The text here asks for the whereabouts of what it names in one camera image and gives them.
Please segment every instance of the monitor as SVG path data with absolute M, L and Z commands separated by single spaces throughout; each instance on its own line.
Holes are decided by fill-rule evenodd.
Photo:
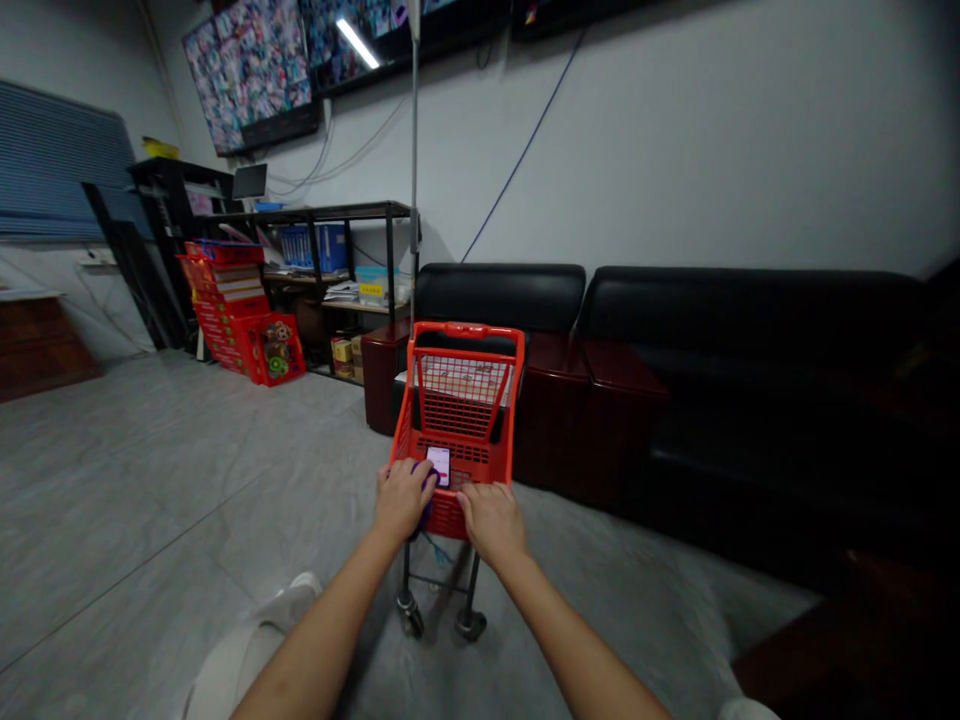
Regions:
M 497 35 L 510 0 L 422 0 L 420 59 Z M 404 0 L 301 0 L 317 91 L 337 95 L 409 70 L 413 54 Z
M 298 0 L 237 0 L 183 47 L 218 155 L 319 127 Z
M 233 175 L 233 199 L 258 198 L 267 194 L 267 164 L 237 168 Z
M 517 42 L 539 40 L 594 20 L 666 0 L 517 0 L 511 37 Z

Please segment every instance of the window blind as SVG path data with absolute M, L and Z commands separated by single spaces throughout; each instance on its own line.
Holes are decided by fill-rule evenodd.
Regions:
M 102 240 L 83 182 L 152 239 L 133 163 L 118 115 L 0 81 L 0 241 Z

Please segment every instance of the blue cable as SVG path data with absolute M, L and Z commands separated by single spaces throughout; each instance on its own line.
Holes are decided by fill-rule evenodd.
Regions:
M 550 99 L 547 101 L 547 106 L 543 109 L 540 119 L 537 120 L 537 126 L 533 129 L 533 135 L 531 135 L 530 139 L 527 140 L 527 146 L 523 149 L 523 152 L 520 153 L 520 159 L 517 160 L 517 164 L 513 166 L 513 171 L 510 173 L 510 177 L 507 178 L 507 182 L 503 186 L 503 190 L 501 190 L 500 194 L 497 196 L 497 201 L 493 204 L 493 207 L 490 208 L 490 212 L 487 213 L 487 218 L 483 221 L 483 225 L 480 226 L 477 236 L 473 239 L 473 242 L 470 243 L 470 247 L 468 247 L 467 251 L 463 254 L 463 258 L 460 260 L 461 263 L 466 262 L 467 255 L 469 255 L 470 251 L 473 250 L 473 246 L 477 244 L 477 240 L 479 240 L 480 235 L 483 234 L 483 229 L 487 226 L 487 223 L 490 222 L 490 218 L 493 217 L 493 213 L 497 209 L 497 205 L 500 204 L 500 200 L 503 198 L 504 193 L 507 192 L 507 188 L 510 187 L 510 183 L 513 181 L 513 176 L 516 175 L 517 170 L 520 169 L 520 163 L 522 163 L 523 159 L 527 156 L 527 150 L 529 150 L 530 146 L 533 144 L 533 139 L 537 136 L 537 132 L 540 130 L 540 125 L 543 124 L 543 119 L 547 116 L 547 111 L 550 109 L 550 106 L 553 105 L 553 99 L 557 96 L 560 86 L 563 85 L 563 79 L 567 76 L 567 70 L 570 69 L 570 64 L 577 56 L 577 50 L 580 49 L 580 44 L 583 42 L 583 38 L 586 36 L 587 30 L 589 29 L 590 26 L 588 25 L 583 29 L 583 32 L 580 33 L 580 37 L 577 38 L 577 43 L 573 46 L 573 52 L 570 53 L 570 58 L 567 60 L 567 65 L 565 68 L 563 68 L 563 72 L 560 74 L 560 79 L 557 80 L 557 86 L 553 89 L 553 94 L 550 95 Z
M 453 564 L 454 564 L 454 563 L 453 563 L 453 558 L 450 557 L 449 555 L 447 555 L 447 551 L 444 550 L 444 549 L 443 549 L 442 547 L 440 547 L 439 545 L 437 545 L 437 543 L 434 542 L 434 540 L 433 540 L 432 537 L 430 537 L 430 536 L 427 535 L 426 533 L 423 533 L 423 537 L 426 538 L 426 540 L 427 540 L 428 543 L 430 543 L 431 545 L 433 545 L 433 556 L 437 559 L 437 565 L 439 565 L 440 567 L 443 567 L 443 563 L 444 563 L 444 562 L 447 562 L 447 563 L 449 563 L 450 565 L 453 565 Z

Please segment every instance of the white wall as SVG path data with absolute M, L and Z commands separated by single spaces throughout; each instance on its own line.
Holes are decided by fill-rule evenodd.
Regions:
M 594 26 L 469 259 L 928 276 L 960 250 L 960 139 L 956 65 L 937 54 L 936 18 L 922 7 L 734 0 Z M 152 8 L 177 97 L 193 96 L 184 146 L 208 162 L 179 45 L 203 15 L 189 0 Z M 425 68 L 423 261 L 463 256 L 574 39 L 504 44 L 482 72 L 472 52 Z M 398 78 L 335 101 L 325 167 L 362 146 L 408 89 Z M 286 199 L 407 201 L 410 132 L 406 107 L 359 163 Z M 272 150 L 271 174 L 303 177 L 320 147 L 316 136 Z
M 0 78 L 118 113 L 137 159 L 146 157 L 143 135 L 180 142 L 133 0 L 3 0 Z M 85 255 L 78 246 L 0 244 L 0 280 L 66 292 L 64 307 L 99 360 L 152 349 L 118 271 L 80 270 L 90 297 L 76 269 Z

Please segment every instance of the gray tile floor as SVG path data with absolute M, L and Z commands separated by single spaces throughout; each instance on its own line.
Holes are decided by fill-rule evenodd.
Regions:
M 361 388 L 307 376 L 271 390 L 178 353 L 0 405 L 0 717 L 175 717 L 238 617 L 346 560 L 389 452 Z M 730 658 L 816 601 L 550 493 L 517 494 L 548 576 L 679 718 L 715 717 L 739 694 Z M 455 572 L 423 542 L 415 567 Z M 489 627 L 472 646 L 453 632 L 459 596 L 423 585 L 426 635 L 404 637 L 398 578 L 395 564 L 345 715 L 567 716 L 489 569 L 477 592 Z

